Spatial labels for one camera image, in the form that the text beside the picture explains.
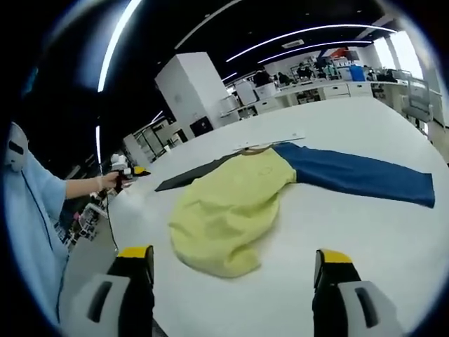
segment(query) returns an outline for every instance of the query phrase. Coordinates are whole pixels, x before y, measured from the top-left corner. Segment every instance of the black ceiling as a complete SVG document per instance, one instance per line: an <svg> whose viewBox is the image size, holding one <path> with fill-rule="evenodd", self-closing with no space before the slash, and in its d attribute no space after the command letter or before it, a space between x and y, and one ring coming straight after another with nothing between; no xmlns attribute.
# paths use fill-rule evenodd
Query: black ceiling
<svg viewBox="0 0 449 337"><path fill-rule="evenodd" d="M206 23L176 51L175 46L184 36L229 1L142 0L119 40L102 95L99 97L90 89L74 88L80 50L88 40L95 22L104 15L108 6L120 1L123 2L103 1L73 24L40 61L34 87L39 97L39 113L28 113L21 122L26 124L27 132L32 134L34 151L41 152L42 158L48 159L57 153L53 149L54 144L48 142L55 137L46 137L43 150L39 142L44 139L41 136L43 130L51 130L58 135L60 142L67 142L66 148L70 155L59 154L64 163L60 168L53 168L59 172L67 171L74 161L93 153L93 129L99 121L104 126L102 142L106 152L110 152L120 145L124 136L148 123L161 109L168 111L156 89L154 77L176 53L206 51L222 77L233 72L243 75L256 69L258 61L285 51L281 45L287 42L301 38L307 46L354 40L364 29L339 28L307 32L274 41L231 62L225 62L262 41L321 25L370 25L383 16L382 10L373 0L242 0ZM382 33L373 34L365 39L374 39ZM47 122L40 123L37 130L39 119Z"/></svg>

